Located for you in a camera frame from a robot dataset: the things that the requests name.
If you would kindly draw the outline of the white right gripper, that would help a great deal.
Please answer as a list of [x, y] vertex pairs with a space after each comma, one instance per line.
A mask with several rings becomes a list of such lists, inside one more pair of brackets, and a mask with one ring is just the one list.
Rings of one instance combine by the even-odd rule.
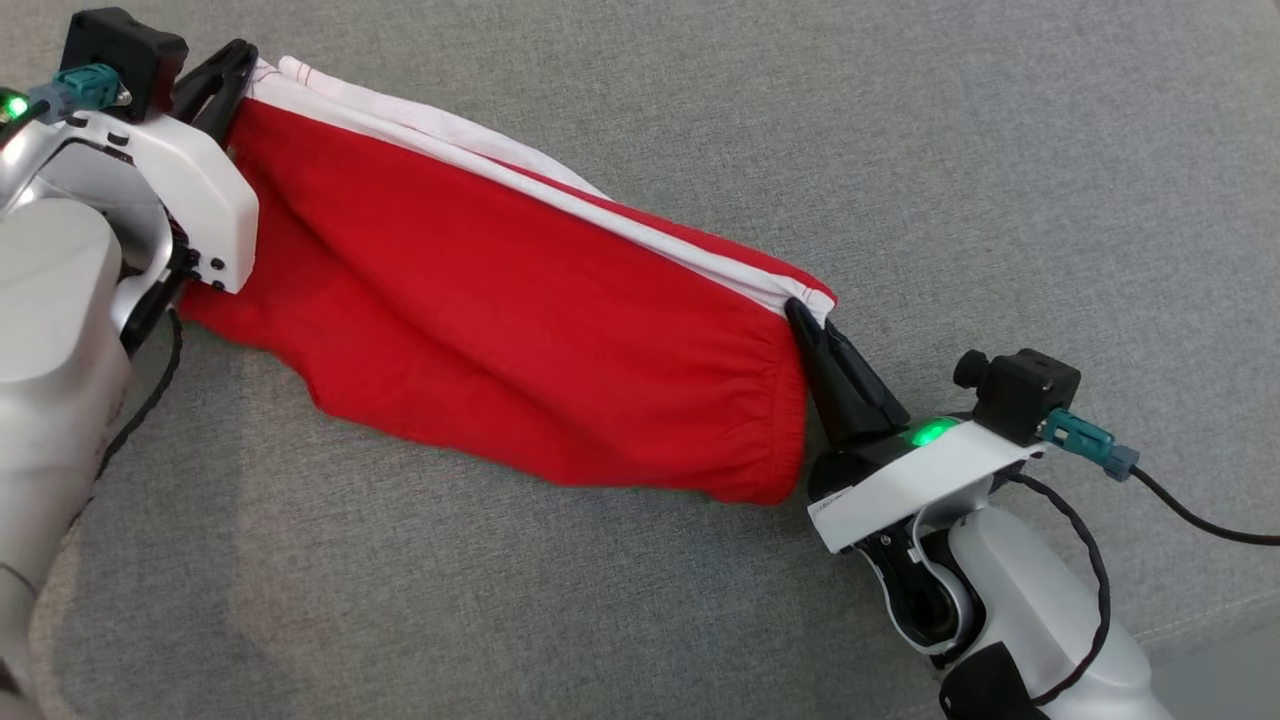
[[[828, 442], [854, 445], [886, 428], [905, 428], [910, 413], [842, 332], [835, 337], [800, 299], [785, 316]], [[831, 553], [855, 546], [904, 519], [1032, 459], [1043, 441], [1023, 446], [978, 421], [924, 425], [869, 445], [829, 448], [809, 478], [809, 516]]]

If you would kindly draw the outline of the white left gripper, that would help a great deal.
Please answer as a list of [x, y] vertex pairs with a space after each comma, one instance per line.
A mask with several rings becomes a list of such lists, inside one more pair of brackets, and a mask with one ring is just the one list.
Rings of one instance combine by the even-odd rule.
[[173, 109], [201, 109], [195, 128], [170, 117], [140, 126], [86, 113], [60, 126], [60, 190], [104, 211], [128, 268], [151, 282], [198, 254], [205, 284], [243, 290], [253, 269], [259, 200], [218, 143], [227, 143], [259, 47], [234, 38], [173, 88]]

